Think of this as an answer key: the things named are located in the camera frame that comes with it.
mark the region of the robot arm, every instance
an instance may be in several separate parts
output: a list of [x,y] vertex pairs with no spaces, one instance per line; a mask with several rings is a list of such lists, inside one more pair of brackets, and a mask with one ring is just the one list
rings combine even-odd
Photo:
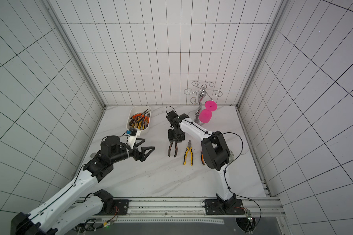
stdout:
[[225,179],[224,171],[229,164],[230,150],[222,133],[209,131],[194,123],[188,115],[177,115],[174,110],[167,113],[166,118],[174,128],[169,129],[167,135],[169,141],[182,142],[184,133],[201,141],[204,162],[209,168],[215,169],[219,176],[221,185],[217,190],[217,199],[221,201],[223,211],[230,208],[234,204],[236,195],[231,193],[227,187],[227,183],[229,184],[228,174]]
[[11,221],[11,235],[40,234],[63,235],[84,219],[99,212],[110,213],[113,196],[105,190],[99,190],[92,197],[77,207],[65,212],[77,199],[84,197],[89,190],[99,183],[113,170],[113,164],[129,157],[136,161],[145,161],[153,152],[154,147],[137,147],[145,139],[136,138],[140,131],[131,128],[127,143],[120,142],[118,136],[108,136],[101,142],[101,150],[87,164],[78,175],[49,200],[33,209],[29,214],[19,213]]

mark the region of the white marble table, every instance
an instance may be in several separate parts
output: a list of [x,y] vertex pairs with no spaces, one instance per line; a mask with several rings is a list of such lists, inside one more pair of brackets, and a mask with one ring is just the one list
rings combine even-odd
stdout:
[[[102,138],[108,135],[121,135],[126,131],[126,122],[132,106],[108,107],[92,144],[85,156],[84,163],[91,158],[90,154],[100,149]],[[152,106],[150,129],[141,134],[146,141],[141,146],[155,146],[153,153],[144,162],[133,158],[114,164],[114,169],[104,180],[91,191],[105,189],[114,197],[215,197],[218,185],[218,175],[207,165],[202,165],[200,157],[201,144],[186,134],[186,140],[191,140],[194,156],[193,166],[188,156],[183,165],[187,141],[178,144],[178,156],[174,158],[174,146],[171,157],[167,151],[170,145],[167,130],[170,123],[166,120],[164,106]],[[178,114],[195,110],[194,106],[175,106]],[[228,167],[230,187],[233,192],[245,197],[265,197],[255,163],[249,151],[245,135],[240,126],[235,107],[219,106],[213,112],[212,119],[204,128],[222,133],[231,131],[239,134],[244,142],[242,155]],[[234,156],[237,157],[241,143],[233,134],[226,134],[225,140]]]

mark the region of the black cable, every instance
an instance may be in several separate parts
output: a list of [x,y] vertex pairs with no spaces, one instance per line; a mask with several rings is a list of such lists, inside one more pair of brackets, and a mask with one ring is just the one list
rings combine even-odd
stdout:
[[109,136],[117,136],[117,137],[123,137],[123,136],[126,136],[126,133],[124,132],[122,135],[108,135],[108,136],[105,136],[102,140],[101,140],[101,143],[104,141],[104,139],[106,139],[107,137]]
[[176,115],[178,115],[178,113],[175,111],[175,109],[174,109],[172,106],[169,106],[169,105],[166,106],[166,108],[165,108],[166,113],[167,113],[167,108],[168,108],[168,107],[172,108],[172,109],[174,110],[174,112],[176,113]]
[[94,194],[94,193],[89,193],[88,195],[86,195],[84,202],[86,201],[86,199],[89,197],[89,195]]

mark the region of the black mounting plate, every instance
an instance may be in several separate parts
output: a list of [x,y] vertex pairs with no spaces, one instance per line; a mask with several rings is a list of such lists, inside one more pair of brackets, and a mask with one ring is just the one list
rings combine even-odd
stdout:
[[226,213],[223,213],[218,208],[218,200],[217,199],[206,199],[205,203],[205,213],[207,215],[244,215],[245,210],[243,207],[242,200],[236,199],[235,204],[229,208]]
[[115,200],[114,199],[113,201],[114,201],[113,209],[112,209],[112,211],[110,213],[105,214],[103,212],[99,212],[97,215],[112,215],[112,216],[114,216],[115,212],[116,212],[115,206],[117,206],[118,209],[119,209],[118,215],[126,215],[127,214],[127,210],[128,210],[129,200],[124,200],[124,199],[123,200]]

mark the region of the curled metal hook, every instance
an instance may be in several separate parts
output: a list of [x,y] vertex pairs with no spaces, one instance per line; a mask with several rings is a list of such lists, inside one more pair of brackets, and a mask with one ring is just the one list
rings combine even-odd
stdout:
[[194,87],[200,88],[200,87],[198,87],[198,85],[200,85],[200,82],[199,82],[199,81],[193,81],[191,84],[192,84]]
[[189,93],[190,91],[192,91],[192,89],[191,89],[191,88],[187,88],[187,89],[185,89],[185,90],[184,90],[184,94],[186,94],[186,95],[190,95],[190,94],[193,94],[193,93],[199,92],[199,91],[201,91],[201,90],[198,90],[198,91],[194,91],[194,92]]
[[193,104],[193,105],[197,104],[197,103],[196,103],[196,97],[195,97],[195,96],[191,97],[190,102],[191,102],[191,104]]
[[207,82],[207,83],[212,83],[212,85],[209,84],[210,87],[214,87],[215,86],[215,84],[213,82]]

